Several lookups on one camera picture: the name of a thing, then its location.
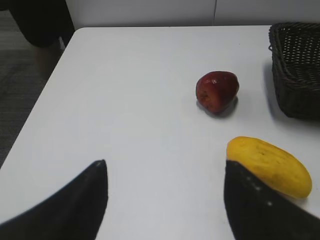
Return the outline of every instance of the dark brown basket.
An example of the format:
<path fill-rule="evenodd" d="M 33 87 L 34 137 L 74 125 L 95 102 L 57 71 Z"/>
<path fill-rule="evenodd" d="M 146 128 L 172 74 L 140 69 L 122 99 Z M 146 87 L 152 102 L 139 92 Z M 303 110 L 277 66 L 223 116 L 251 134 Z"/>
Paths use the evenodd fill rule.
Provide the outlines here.
<path fill-rule="evenodd" d="M 278 23 L 269 40 L 280 109 L 288 117 L 320 120 L 320 24 Z"/>

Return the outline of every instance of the dark clothing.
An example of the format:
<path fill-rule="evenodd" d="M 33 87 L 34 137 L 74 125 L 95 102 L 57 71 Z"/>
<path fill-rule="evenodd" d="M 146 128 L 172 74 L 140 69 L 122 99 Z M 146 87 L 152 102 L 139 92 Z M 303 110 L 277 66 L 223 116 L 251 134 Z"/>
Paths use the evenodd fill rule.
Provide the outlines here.
<path fill-rule="evenodd" d="M 66 46 L 75 32 L 65 0 L 10 0 L 9 10 L 28 42 L 49 47 L 59 37 Z"/>
<path fill-rule="evenodd" d="M 6 11 L 9 8 L 9 0 L 0 0 L 0 11 Z"/>

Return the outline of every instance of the person's leg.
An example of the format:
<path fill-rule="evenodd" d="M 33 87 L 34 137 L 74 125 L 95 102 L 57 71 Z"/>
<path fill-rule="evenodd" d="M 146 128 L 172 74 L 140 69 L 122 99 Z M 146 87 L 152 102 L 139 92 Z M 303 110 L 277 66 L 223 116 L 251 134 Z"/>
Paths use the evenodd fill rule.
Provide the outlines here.
<path fill-rule="evenodd" d="M 48 47 L 32 46 L 32 49 L 38 72 L 46 83 L 62 55 L 60 43 L 56 40 Z"/>
<path fill-rule="evenodd" d="M 9 10 L 32 45 L 39 73 L 47 82 L 62 54 L 59 37 L 71 38 L 75 31 L 65 0 L 11 0 Z"/>

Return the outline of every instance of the yellow fruit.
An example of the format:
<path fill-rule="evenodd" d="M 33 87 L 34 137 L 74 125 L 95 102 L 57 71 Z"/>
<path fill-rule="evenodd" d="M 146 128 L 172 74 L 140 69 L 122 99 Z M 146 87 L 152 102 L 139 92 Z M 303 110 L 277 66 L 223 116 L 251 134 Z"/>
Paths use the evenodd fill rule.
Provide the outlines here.
<path fill-rule="evenodd" d="M 238 136 L 226 149 L 227 160 L 237 161 L 269 187 L 294 198 L 312 189 L 308 170 L 290 153 L 253 137 Z"/>

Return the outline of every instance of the basket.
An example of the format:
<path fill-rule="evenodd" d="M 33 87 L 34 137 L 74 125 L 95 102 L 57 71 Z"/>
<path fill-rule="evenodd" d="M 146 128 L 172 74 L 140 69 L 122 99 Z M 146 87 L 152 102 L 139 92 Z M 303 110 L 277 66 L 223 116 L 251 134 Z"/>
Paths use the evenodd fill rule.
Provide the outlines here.
<path fill-rule="evenodd" d="M 280 109 L 288 117 L 320 120 L 320 24 L 277 23 L 269 40 Z"/>

